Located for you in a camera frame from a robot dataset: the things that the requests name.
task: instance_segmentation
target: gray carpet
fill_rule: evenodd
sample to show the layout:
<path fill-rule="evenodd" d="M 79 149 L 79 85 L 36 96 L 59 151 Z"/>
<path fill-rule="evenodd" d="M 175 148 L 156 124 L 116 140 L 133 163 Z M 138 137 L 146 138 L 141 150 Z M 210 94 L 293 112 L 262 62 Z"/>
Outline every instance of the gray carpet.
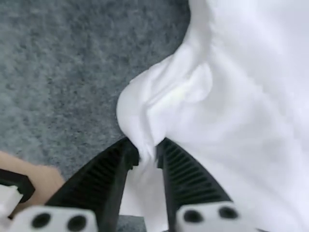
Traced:
<path fill-rule="evenodd" d="M 0 0 L 0 150 L 70 177 L 120 132 L 115 107 L 172 54 L 187 0 Z M 144 231 L 121 217 L 119 231 Z"/>

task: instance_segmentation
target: white fabric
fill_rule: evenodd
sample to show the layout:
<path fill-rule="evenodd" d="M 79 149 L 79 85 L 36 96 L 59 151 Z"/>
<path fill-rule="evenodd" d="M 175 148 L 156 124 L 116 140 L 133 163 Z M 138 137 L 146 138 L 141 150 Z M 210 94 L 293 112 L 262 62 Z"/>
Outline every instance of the white fabric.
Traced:
<path fill-rule="evenodd" d="M 218 180 L 256 228 L 309 231 L 309 1 L 189 0 L 175 54 L 124 89 L 120 128 L 142 162 L 121 214 L 167 229 L 155 146 L 170 138 Z"/>

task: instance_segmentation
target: black plastic bracket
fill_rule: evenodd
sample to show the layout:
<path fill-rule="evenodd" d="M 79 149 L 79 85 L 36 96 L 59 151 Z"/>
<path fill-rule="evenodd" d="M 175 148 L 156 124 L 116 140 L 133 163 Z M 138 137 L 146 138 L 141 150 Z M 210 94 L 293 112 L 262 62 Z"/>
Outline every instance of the black plastic bracket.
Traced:
<path fill-rule="evenodd" d="M 138 164 L 136 147 L 124 138 L 81 168 L 46 205 L 92 210 L 99 232 L 115 232 L 127 172 Z"/>
<path fill-rule="evenodd" d="M 163 169 L 169 232 L 175 232 L 176 213 L 183 205 L 231 201 L 212 175 L 189 153 L 169 139 L 157 146 Z"/>
<path fill-rule="evenodd" d="M 18 192 L 23 195 L 20 203 L 28 201 L 35 191 L 28 176 L 4 169 L 0 169 L 0 185 L 16 186 Z"/>

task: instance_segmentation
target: crumpled fabric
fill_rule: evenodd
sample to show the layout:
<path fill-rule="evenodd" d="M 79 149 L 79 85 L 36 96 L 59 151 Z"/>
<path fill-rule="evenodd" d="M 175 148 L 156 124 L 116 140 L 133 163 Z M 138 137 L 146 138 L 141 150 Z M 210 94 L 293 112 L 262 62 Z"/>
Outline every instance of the crumpled fabric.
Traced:
<path fill-rule="evenodd" d="M 253 227 L 309 231 L 309 2 L 189 0 L 171 56 L 123 90 L 117 118 L 141 162 L 121 214 L 168 229 L 155 146 L 165 137 L 197 159 Z"/>

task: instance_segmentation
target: white cloth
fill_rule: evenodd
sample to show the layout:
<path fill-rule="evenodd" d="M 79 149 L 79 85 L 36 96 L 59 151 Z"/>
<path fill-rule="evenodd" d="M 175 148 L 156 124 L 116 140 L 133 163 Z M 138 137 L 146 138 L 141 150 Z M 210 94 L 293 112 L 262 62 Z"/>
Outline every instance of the white cloth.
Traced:
<path fill-rule="evenodd" d="M 120 128 L 142 162 L 121 214 L 167 229 L 155 146 L 194 156 L 256 228 L 309 231 L 309 1 L 189 0 L 175 54 L 124 89 Z"/>

